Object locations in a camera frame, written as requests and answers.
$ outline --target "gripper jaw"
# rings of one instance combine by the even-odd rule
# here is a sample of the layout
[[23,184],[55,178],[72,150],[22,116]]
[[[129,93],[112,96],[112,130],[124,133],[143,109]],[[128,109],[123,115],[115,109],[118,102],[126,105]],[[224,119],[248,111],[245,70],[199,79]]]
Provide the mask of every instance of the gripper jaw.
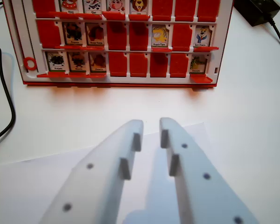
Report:
[[41,224],[114,224],[124,180],[141,150],[143,122],[131,120],[87,154],[72,170]]
[[194,139],[173,119],[160,120],[161,147],[174,176],[181,224],[257,224]]

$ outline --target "character card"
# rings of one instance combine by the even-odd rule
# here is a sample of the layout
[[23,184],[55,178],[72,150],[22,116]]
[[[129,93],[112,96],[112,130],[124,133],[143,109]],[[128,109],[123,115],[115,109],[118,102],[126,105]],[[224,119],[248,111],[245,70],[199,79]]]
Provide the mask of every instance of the character card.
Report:
[[63,23],[65,43],[69,45],[82,45],[82,32],[78,23]]
[[107,11],[125,12],[125,0],[106,0]]
[[206,63],[205,55],[192,55],[190,73],[205,73]]
[[165,25],[153,25],[151,46],[166,48],[168,47],[169,30]]
[[61,12],[79,13],[77,0],[59,0]]
[[86,72],[84,52],[68,52],[70,71]]
[[84,12],[90,14],[102,14],[102,0],[83,0]]
[[49,71],[65,71],[63,56],[58,51],[47,51],[46,58]]
[[106,58],[102,53],[89,53],[90,69],[92,73],[105,73]]
[[208,47],[210,45],[211,30],[209,26],[196,26],[194,47]]
[[130,14],[147,15],[148,0],[130,0]]
[[86,33],[88,45],[104,45],[104,29],[98,23],[86,23]]

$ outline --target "white paper sheet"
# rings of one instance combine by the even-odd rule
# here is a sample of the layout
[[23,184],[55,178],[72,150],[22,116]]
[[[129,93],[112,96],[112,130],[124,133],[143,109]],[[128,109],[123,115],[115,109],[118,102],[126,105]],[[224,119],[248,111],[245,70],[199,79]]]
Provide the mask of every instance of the white paper sheet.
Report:
[[[212,154],[203,123],[185,127]],[[0,167],[0,224],[37,224],[71,169],[93,147]],[[144,135],[132,179],[125,181],[117,224],[179,224],[174,178],[169,177],[160,135]]]

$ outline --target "cartoon cow card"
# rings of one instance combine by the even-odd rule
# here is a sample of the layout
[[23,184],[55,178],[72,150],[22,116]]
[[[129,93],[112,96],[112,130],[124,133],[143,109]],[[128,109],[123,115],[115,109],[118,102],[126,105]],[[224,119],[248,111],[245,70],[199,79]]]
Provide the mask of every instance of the cartoon cow card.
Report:
[[166,25],[153,25],[151,46],[157,48],[168,47],[169,30]]
[[125,0],[107,0],[107,11],[125,12]]

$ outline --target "white table surface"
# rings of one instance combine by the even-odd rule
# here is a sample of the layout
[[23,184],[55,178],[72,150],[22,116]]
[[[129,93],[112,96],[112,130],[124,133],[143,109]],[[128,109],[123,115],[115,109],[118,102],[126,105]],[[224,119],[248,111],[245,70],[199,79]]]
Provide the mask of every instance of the white table surface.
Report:
[[[280,12],[274,20],[280,30]],[[0,48],[14,56],[2,8]],[[10,83],[8,56],[3,67]],[[17,64],[13,85],[17,121],[0,164],[96,145],[131,119],[144,121],[144,133],[157,132],[161,117],[205,122],[218,171],[261,223],[280,224],[280,42],[269,24],[251,27],[233,10],[213,89],[28,87]],[[0,82],[0,131],[10,117]]]

